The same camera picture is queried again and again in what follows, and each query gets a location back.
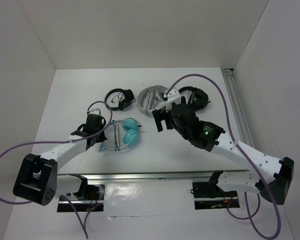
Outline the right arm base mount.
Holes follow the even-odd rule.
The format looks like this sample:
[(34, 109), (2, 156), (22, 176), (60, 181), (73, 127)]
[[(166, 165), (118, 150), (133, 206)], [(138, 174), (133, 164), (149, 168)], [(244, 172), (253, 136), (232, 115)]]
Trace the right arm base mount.
[(238, 193), (236, 191), (225, 192), (208, 182), (193, 182), (190, 193), (194, 197), (195, 210), (240, 208)]

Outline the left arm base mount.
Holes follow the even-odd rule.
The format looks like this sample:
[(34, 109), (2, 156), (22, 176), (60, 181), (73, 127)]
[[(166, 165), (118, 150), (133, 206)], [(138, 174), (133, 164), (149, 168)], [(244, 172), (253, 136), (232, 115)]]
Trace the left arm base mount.
[(78, 212), (104, 211), (105, 184), (88, 184), (82, 195), (77, 193), (66, 193), (66, 198), (71, 201)]

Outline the teal cat-ear headphones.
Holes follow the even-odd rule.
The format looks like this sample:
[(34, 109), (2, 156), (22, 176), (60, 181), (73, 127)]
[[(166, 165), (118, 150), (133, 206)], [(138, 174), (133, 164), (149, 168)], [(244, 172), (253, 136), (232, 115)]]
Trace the teal cat-ear headphones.
[(100, 144), (99, 151), (122, 152), (133, 148), (140, 141), (139, 128), (141, 127), (142, 125), (134, 118), (112, 120), (107, 130), (113, 128), (113, 146), (107, 145), (104, 141)]

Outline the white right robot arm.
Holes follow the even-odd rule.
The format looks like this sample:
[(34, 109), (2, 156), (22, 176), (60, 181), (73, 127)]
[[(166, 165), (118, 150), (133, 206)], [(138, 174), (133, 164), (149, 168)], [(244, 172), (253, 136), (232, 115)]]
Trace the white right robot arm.
[(195, 111), (180, 97), (177, 102), (163, 103), (152, 111), (158, 132), (163, 131), (162, 121), (168, 130), (176, 130), (185, 140), (198, 149), (223, 156), (245, 169), (248, 174), (216, 171), (208, 184), (213, 196), (223, 192), (243, 191), (257, 193), (268, 202), (283, 205), (293, 180), (295, 162), (277, 158), (232, 139), (222, 127), (199, 120)]

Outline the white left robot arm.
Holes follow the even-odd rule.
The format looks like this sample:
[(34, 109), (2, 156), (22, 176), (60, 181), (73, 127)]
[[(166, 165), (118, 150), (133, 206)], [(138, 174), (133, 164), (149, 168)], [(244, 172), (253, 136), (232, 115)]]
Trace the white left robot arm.
[(59, 176), (58, 172), (76, 156), (96, 143), (104, 142), (107, 139), (103, 131), (105, 126), (103, 116), (90, 113), (86, 122), (71, 133), (69, 143), (59, 144), (39, 155), (26, 155), (13, 186), (13, 194), (42, 206), (49, 204), (54, 197), (66, 194), (72, 194), (78, 200), (87, 197), (89, 187), (86, 177), (77, 173)]

